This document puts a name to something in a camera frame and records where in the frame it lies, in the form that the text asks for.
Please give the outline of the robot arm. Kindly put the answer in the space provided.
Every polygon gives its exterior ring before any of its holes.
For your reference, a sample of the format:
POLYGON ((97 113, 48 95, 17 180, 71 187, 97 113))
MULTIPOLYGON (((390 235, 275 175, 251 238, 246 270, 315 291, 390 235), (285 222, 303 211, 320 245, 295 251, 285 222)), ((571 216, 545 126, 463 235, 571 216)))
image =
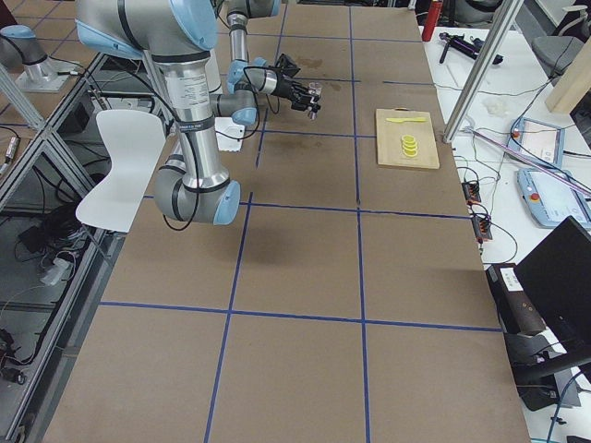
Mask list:
POLYGON ((258 98, 260 94, 286 99, 291 108, 306 112, 315 119, 321 109, 320 87, 304 85, 296 80, 300 67, 292 57, 280 54, 274 64, 258 57, 249 59, 247 24, 251 19, 275 17, 280 11, 279 1, 227 1, 226 22, 229 26, 231 63, 226 76, 231 93, 248 91, 258 98))
POLYGON ((277 1, 228 1, 231 63, 228 91, 220 84, 212 52, 218 41, 217 7, 210 1, 79 1, 79 40, 114 57, 139 60, 148 56, 163 76, 162 104, 179 130, 180 148, 160 167, 155 180, 156 204, 166 220, 231 223, 238 211, 240 184, 220 160, 214 121, 229 117, 241 126, 259 115, 258 97, 287 99, 294 110, 315 118, 321 94, 294 78, 298 66, 283 54, 270 66, 251 60, 247 24, 275 17, 277 1))

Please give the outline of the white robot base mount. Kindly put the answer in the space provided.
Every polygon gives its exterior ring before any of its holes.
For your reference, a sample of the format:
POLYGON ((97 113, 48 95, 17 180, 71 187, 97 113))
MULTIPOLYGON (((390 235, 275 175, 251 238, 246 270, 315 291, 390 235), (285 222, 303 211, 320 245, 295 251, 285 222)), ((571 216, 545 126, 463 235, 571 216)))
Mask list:
POLYGON ((239 152, 246 127, 236 124, 231 117, 215 117, 215 132, 219 152, 239 152))

